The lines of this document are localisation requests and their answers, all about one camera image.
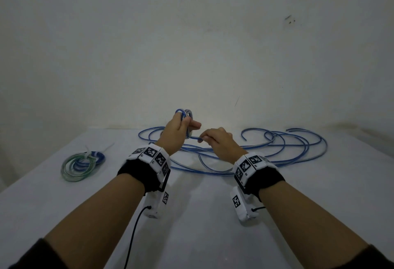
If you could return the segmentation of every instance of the wrist strap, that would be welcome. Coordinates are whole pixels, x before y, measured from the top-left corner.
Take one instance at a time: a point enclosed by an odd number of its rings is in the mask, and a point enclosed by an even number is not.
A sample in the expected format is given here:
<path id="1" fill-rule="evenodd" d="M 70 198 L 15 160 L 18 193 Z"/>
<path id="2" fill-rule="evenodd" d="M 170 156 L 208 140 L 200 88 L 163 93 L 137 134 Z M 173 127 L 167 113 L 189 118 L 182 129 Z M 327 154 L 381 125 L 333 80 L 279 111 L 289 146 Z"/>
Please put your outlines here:
<path id="1" fill-rule="evenodd" d="M 277 167 L 259 152 L 240 157 L 233 167 L 234 178 L 245 194 L 253 194 L 259 200 L 259 190 L 285 181 Z"/>
<path id="2" fill-rule="evenodd" d="M 145 192 L 150 192 L 159 190 L 170 167 L 171 160 L 168 153 L 162 147 L 149 144 L 132 152 L 118 175 L 130 174 L 144 184 Z"/>

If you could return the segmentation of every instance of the tangled blue cable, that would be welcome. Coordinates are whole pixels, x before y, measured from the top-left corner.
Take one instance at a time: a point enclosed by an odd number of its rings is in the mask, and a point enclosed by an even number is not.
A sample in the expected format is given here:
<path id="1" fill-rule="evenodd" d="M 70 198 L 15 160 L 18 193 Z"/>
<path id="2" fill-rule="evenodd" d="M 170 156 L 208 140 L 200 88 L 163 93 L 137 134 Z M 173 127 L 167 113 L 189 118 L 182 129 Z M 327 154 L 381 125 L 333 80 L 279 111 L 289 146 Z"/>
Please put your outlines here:
<path id="1" fill-rule="evenodd" d="M 152 127 L 152 128 L 148 128 L 145 130 L 142 130 L 141 132 L 138 133 L 138 137 L 140 139 L 143 139 L 145 141 L 149 141 L 149 142 L 155 142 L 157 140 L 151 139 L 151 136 L 153 133 L 157 132 L 157 131 L 161 131 L 164 130 L 165 127 L 163 126 L 159 126 L 159 127 Z M 144 132 L 150 131 L 148 138 L 144 138 L 141 135 Z M 253 150 L 253 149 L 259 149 L 259 148 L 263 148 L 263 147 L 278 147 L 280 148 L 278 150 L 278 152 L 275 152 L 273 154 L 270 155 L 266 155 L 266 157 L 273 157 L 278 155 L 279 153 L 283 152 L 283 150 L 286 147 L 303 147 L 303 152 L 301 152 L 297 157 L 295 158 L 291 158 L 291 159 L 286 159 L 286 160 L 276 160 L 276 161 L 271 161 L 273 164 L 275 164 L 277 167 L 284 167 L 290 164 L 294 164 L 294 163 L 300 163 L 300 162 L 307 162 L 307 161 L 311 161 L 314 159 L 317 159 L 321 156 L 323 156 L 326 152 L 327 152 L 327 148 L 328 148 L 328 144 L 327 141 L 320 135 L 318 135 L 315 132 L 312 132 L 310 130 L 306 130 L 303 128 L 291 128 L 291 129 L 287 129 L 286 132 L 280 132 L 280 131 L 269 131 L 267 129 L 263 129 L 263 128 L 248 128 L 248 129 L 244 129 L 241 132 L 241 137 L 243 140 L 247 141 L 247 139 L 244 137 L 244 133 L 247 131 L 263 131 L 264 132 L 264 138 L 267 140 L 265 143 L 262 144 L 256 144 L 256 145 L 246 145 L 246 146 L 241 146 L 242 148 L 244 148 L 245 150 Z M 318 138 L 317 142 L 313 142 L 313 143 L 309 143 L 309 141 L 302 137 L 299 136 L 297 134 L 293 134 L 293 132 L 305 132 L 305 133 L 309 133 L 314 135 L 315 137 Z M 300 144 L 287 144 L 284 137 L 292 137 L 294 139 L 296 139 L 298 142 L 300 142 Z M 199 137 L 190 137 L 191 139 L 199 139 Z M 309 151 L 309 148 L 311 146 L 317 146 L 319 144 L 323 143 L 324 144 L 324 149 L 321 153 L 313 156 L 313 157 L 309 157 L 309 158 L 303 158 Z M 213 158 L 213 159 L 219 159 L 217 156 L 213 155 L 213 149 L 212 148 L 203 148 L 203 147 L 199 147 L 199 146 L 195 146 L 192 144 L 184 144 L 182 146 L 182 148 L 180 149 L 180 151 L 182 152 L 190 152 L 190 153 L 194 153 L 198 155 L 198 158 L 201 162 L 201 164 L 206 168 L 206 170 L 198 170 L 198 169 L 194 169 L 191 167 L 187 167 L 173 159 L 171 159 L 171 161 L 173 163 L 175 163 L 176 165 L 180 166 L 180 167 L 175 167 L 175 166 L 171 166 L 171 168 L 173 169 L 178 169 L 181 171 L 187 171 L 187 172 L 197 172 L 197 173 L 202 173 L 202 174 L 209 174 L 209 175 L 213 175 L 213 176 L 232 176 L 234 173 L 232 172 L 233 168 L 230 168 L 226 171 L 217 171 L 213 168 L 210 168 L 209 166 L 207 166 L 202 157 L 207 157 L 207 158 Z"/>

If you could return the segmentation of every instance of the forearm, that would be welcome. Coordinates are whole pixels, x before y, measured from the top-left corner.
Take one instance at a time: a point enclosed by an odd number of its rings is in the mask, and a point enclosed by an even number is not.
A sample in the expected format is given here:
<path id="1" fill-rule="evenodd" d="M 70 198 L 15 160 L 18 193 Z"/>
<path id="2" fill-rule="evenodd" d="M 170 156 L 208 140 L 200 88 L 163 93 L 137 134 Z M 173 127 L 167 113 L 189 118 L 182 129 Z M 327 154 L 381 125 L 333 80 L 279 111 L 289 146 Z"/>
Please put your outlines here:
<path id="1" fill-rule="evenodd" d="M 67 215 L 45 239 L 69 269 L 103 268 L 144 192 L 144 185 L 131 175 L 118 175 Z"/>
<path id="2" fill-rule="evenodd" d="M 333 268 L 368 245 L 301 192 L 281 181 L 259 191 L 286 242 L 305 268 Z"/>

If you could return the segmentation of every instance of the hand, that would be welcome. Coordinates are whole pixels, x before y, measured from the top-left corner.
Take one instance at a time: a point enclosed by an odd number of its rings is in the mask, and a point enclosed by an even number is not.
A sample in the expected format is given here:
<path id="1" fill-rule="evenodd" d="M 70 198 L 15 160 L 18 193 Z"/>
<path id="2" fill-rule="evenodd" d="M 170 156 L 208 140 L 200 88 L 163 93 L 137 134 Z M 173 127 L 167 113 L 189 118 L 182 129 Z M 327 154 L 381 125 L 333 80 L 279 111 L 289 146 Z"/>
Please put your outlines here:
<path id="1" fill-rule="evenodd" d="M 233 139 L 233 135 L 226 132 L 223 127 L 219 129 L 205 130 L 200 137 L 206 141 L 220 160 L 234 164 L 247 152 L 241 148 Z"/>
<path id="2" fill-rule="evenodd" d="M 159 140 L 155 143 L 157 146 L 162 147 L 172 155 L 179 151 L 185 142 L 186 130 L 190 127 L 192 130 L 201 128 L 201 123 L 194 121 L 191 117 L 185 117 L 182 122 L 180 121 L 180 112 L 176 112 L 171 121 L 169 121 L 163 130 Z"/>

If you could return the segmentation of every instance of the black wire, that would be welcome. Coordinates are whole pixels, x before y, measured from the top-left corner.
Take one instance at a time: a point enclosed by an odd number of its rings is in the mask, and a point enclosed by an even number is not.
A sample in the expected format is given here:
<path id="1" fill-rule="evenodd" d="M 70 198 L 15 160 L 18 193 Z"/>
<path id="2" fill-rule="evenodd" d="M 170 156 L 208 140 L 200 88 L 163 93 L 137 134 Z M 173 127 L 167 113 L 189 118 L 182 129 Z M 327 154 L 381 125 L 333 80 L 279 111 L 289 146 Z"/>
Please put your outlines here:
<path id="1" fill-rule="evenodd" d="M 137 227 L 138 220 L 140 219 L 140 216 L 141 216 L 142 212 L 143 212 L 145 209 L 151 209 L 151 208 L 152 208 L 151 206 L 146 206 L 146 207 L 144 207 L 144 208 L 141 210 L 139 216 L 137 217 L 137 220 L 135 221 L 134 230 L 133 230 L 133 234 L 131 235 L 130 246 L 128 247 L 128 253 L 127 253 L 127 258 L 126 258 L 126 263 L 125 263 L 125 268 L 124 268 L 124 269 L 126 269 L 126 267 L 127 267 L 128 258 L 129 258 L 129 256 L 130 256 L 131 244 L 133 243 L 134 232 L 135 232 L 135 228 Z"/>
<path id="2" fill-rule="evenodd" d="M 257 210 L 260 210 L 260 209 L 265 209 L 266 207 L 258 207 L 258 208 L 254 208 L 254 209 L 252 209 L 252 212 L 254 212 L 254 211 L 257 211 Z"/>

